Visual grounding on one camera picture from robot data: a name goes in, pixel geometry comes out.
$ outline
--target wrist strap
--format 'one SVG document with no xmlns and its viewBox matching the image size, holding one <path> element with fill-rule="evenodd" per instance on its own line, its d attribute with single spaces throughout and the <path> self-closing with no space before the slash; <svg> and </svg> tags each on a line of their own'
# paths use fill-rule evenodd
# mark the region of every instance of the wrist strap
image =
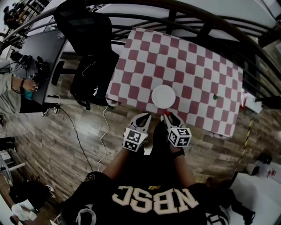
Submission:
<svg viewBox="0 0 281 225">
<path fill-rule="evenodd" d="M 180 151 L 172 153 L 173 158 L 177 158 L 178 156 L 184 155 L 183 148 L 180 148 Z"/>
<path fill-rule="evenodd" d="M 21 82 L 21 86 L 20 87 L 22 87 L 23 86 L 23 83 L 25 82 L 25 79 L 23 78 L 22 79 L 22 82 Z"/>
</svg>

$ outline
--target staircase railing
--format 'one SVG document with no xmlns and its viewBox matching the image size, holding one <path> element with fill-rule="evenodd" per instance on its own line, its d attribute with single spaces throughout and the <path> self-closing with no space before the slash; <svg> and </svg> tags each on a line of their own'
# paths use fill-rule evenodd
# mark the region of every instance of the staircase railing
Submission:
<svg viewBox="0 0 281 225">
<path fill-rule="evenodd" d="M 172 34 L 172 32 L 177 29 L 189 31 L 195 34 L 196 37 L 180 36 L 180 38 L 202 45 L 242 67 L 244 70 L 243 87 L 252 95 L 257 97 L 257 99 L 281 94 L 281 73 L 279 69 L 274 65 L 271 58 L 263 50 L 263 48 L 261 48 L 251 37 L 249 37 L 252 36 L 259 38 L 271 30 L 269 27 L 239 18 L 217 16 L 198 7 L 179 1 L 135 0 L 131 2 L 128 0 L 86 0 L 87 6 L 94 4 L 135 4 L 169 9 L 169 16 L 167 18 L 156 18 L 130 13 L 106 13 L 106 15 L 111 18 L 133 18 L 146 21 L 130 26 L 115 25 L 112 23 L 112 28 L 117 29 L 112 32 L 112 41 L 126 39 L 133 27 L 153 29 L 160 32 L 166 32 L 168 34 Z M 4 41 L 11 44 L 22 42 L 25 38 L 14 36 L 22 29 L 32 25 L 33 23 L 53 15 L 55 10 L 56 8 L 50 9 L 26 22 L 14 32 L 9 34 Z M 55 24 L 55 22 L 49 22 L 32 28 L 29 32 L 52 24 Z M 213 29 L 222 30 L 231 35 L 237 41 L 215 38 L 210 35 L 210 32 Z M 261 59 L 273 72 L 272 75 L 265 73 L 257 65 L 256 56 Z"/>
</svg>

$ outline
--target sneaker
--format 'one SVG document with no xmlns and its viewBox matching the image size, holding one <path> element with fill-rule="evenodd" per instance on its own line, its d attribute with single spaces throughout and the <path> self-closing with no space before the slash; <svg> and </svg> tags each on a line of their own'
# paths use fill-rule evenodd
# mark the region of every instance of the sneaker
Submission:
<svg viewBox="0 0 281 225">
<path fill-rule="evenodd" d="M 42 112 L 42 117 L 45 117 L 50 109 L 47 109 L 45 112 Z"/>
<path fill-rule="evenodd" d="M 54 95 L 53 97 L 54 97 L 54 98 L 61 98 L 60 95 Z M 60 112 L 60 105 L 61 105 L 61 104 L 56 104 L 56 105 L 57 105 L 57 106 L 54 107 L 54 113 L 55 113 L 55 114 L 58 114 L 58 113 Z"/>
<path fill-rule="evenodd" d="M 46 186 L 49 188 L 50 192 L 54 192 L 54 188 L 52 186 L 50 185 L 46 185 Z"/>
</svg>

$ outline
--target red and white checkered cloth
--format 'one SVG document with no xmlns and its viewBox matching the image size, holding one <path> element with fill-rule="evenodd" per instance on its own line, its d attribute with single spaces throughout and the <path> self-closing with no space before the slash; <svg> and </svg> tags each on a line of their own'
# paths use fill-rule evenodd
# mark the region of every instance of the red and white checkered cloth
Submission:
<svg viewBox="0 0 281 225">
<path fill-rule="evenodd" d="M 160 115 L 168 110 L 186 123 L 231 137 L 239 111 L 242 72 L 232 62 L 192 42 L 133 28 L 106 97 Z M 152 102 L 152 91 L 161 84 L 176 93 L 170 109 L 159 109 Z"/>
</svg>

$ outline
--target white plate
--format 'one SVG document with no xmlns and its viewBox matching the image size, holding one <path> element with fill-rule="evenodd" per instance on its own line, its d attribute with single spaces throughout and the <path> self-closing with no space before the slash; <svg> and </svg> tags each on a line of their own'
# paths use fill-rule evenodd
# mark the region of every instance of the white plate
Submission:
<svg viewBox="0 0 281 225">
<path fill-rule="evenodd" d="M 154 88 L 152 95 L 152 101 L 160 109 L 170 108 L 175 100 L 175 91 L 168 85 L 159 85 Z"/>
</svg>

